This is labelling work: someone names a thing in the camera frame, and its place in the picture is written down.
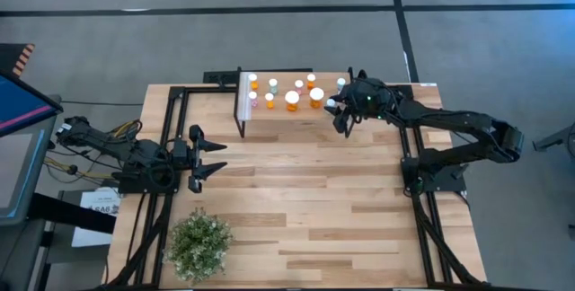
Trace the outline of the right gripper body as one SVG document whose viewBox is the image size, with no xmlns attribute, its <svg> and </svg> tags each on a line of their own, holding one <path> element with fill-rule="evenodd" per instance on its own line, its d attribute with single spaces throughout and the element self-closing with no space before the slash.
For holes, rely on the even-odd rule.
<svg viewBox="0 0 575 291">
<path fill-rule="evenodd" d="M 352 89 L 352 115 L 361 119 L 397 116 L 397 100 L 390 87 L 379 80 L 356 79 Z"/>
</svg>

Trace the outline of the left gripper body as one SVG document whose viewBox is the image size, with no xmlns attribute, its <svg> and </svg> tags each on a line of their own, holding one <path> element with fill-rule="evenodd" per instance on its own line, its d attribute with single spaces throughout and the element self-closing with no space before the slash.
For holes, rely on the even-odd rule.
<svg viewBox="0 0 575 291">
<path fill-rule="evenodd" d="M 172 147 L 172 167 L 175 171 L 191 171 L 192 176 L 197 175 L 199 149 L 197 143 L 188 145 L 187 141 L 175 138 Z"/>
</svg>

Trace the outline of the wooden shelf with black legs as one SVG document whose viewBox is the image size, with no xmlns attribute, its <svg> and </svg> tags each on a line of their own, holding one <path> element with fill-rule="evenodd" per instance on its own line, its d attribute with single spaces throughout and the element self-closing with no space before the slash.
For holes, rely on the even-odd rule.
<svg viewBox="0 0 575 291">
<path fill-rule="evenodd" d="M 253 91 L 248 80 L 248 75 L 255 73 L 258 76 L 259 88 Z M 275 121 L 316 121 L 323 118 L 322 107 L 314 109 L 310 106 L 309 92 L 306 87 L 306 77 L 308 74 L 315 74 L 314 87 L 319 87 L 324 91 L 322 107 L 326 105 L 328 98 L 336 93 L 337 80 L 345 78 L 346 84 L 353 77 L 353 69 L 350 67 L 343 72 L 318 72 L 312 69 L 280 69 L 280 70 L 239 70 L 237 72 L 237 89 L 234 103 L 234 120 L 241 136 L 245 135 L 246 125 L 251 121 L 275 122 Z M 278 80 L 278 94 L 274 95 L 274 108 L 266 107 L 265 94 L 270 92 L 269 80 Z M 303 91 L 300 95 L 298 109 L 295 112 L 287 110 L 285 94 L 288 91 L 295 91 L 295 81 L 304 82 Z M 249 92 L 258 94 L 258 106 L 253 108 L 248 98 Z"/>
</svg>

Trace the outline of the green artificial potted plant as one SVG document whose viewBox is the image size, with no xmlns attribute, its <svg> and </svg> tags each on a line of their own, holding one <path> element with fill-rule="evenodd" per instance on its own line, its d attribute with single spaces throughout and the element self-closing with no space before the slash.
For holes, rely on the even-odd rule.
<svg viewBox="0 0 575 291">
<path fill-rule="evenodd" d="M 179 280 L 195 285 L 225 271 L 233 240 L 225 220 L 196 207 L 170 229 L 164 261 L 173 265 Z"/>
</svg>

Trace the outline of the white printed paper sheet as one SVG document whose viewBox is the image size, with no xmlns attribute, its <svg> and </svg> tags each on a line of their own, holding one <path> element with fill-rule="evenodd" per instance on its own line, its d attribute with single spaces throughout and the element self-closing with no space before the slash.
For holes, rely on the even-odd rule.
<svg viewBox="0 0 575 291">
<path fill-rule="evenodd" d="M 82 193 L 80 207 L 99 211 L 116 217 L 119 213 L 120 196 L 116 188 L 99 188 Z M 112 234 L 95 232 L 76 227 L 71 246 L 73 248 L 109 245 Z"/>
</svg>

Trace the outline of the black flat bar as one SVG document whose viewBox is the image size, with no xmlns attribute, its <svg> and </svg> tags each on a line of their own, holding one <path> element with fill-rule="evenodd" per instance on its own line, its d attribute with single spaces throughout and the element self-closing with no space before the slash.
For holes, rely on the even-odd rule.
<svg viewBox="0 0 575 291">
<path fill-rule="evenodd" d="M 39 193 L 32 195 L 27 217 L 106 234 L 113 233 L 116 223 L 115 216 Z"/>
</svg>

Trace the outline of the gray workstation stand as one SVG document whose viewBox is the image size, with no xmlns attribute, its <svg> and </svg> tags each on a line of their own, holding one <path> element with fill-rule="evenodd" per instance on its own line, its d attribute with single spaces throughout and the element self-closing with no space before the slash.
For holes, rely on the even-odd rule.
<svg viewBox="0 0 575 291">
<path fill-rule="evenodd" d="M 0 227 L 25 219 L 53 128 L 46 120 L 0 138 Z"/>
</svg>

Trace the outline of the monitor with blue screen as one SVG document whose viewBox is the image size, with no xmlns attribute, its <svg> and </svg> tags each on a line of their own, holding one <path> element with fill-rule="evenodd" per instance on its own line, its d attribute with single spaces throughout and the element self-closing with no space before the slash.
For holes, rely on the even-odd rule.
<svg viewBox="0 0 575 291">
<path fill-rule="evenodd" d="M 0 70 L 0 137 L 27 128 L 63 111 L 59 102 Z"/>
</svg>

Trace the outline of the black orange striped floor mat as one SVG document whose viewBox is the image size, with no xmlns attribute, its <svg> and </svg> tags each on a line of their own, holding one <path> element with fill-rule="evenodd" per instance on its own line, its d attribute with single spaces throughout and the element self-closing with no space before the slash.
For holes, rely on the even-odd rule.
<svg viewBox="0 0 575 291">
<path fill-rule="evenodd" d="M 34 49 L 31 43 L 0 43 L 0 71 L 20 77 Z"/>
</svg>

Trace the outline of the black stand leg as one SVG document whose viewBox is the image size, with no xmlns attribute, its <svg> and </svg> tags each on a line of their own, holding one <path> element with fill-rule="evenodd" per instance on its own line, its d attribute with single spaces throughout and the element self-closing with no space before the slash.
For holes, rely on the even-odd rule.
<svg viewBox="0 0 575 291">
<path fill-rule="evenodd" d="M 568 153 L 575 158 L 575 122 L 548 137 L 533 142 L 533 147 L 538 152 L 558 145 L 564 145 Z"/>
</svg>

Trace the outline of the black metal table frame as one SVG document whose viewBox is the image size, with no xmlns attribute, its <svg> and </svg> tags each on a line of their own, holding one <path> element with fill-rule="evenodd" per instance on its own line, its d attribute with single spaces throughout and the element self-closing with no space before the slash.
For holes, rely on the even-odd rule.
<svg viewBox="0 0 575 291">
<path fill-rule="evenodd" d="M 181 186 L 171 224 L 196 207 L 230 224 L 223 273 L 206 288 L 423 287 L 443 279 L 436 251 L 423 259 L 411 202 L 403 195 L 397 128 L 367 121 L 349 137 L 322 111 L 316 121 L 247 124 L 241 136 L 234 96 L 196 85 L 182 99 L 167 84 L 148 87 L 141 137 L 169 141 L 192 124 L 227 149 L 227 162 L 200 194 Z"/>
</svg>

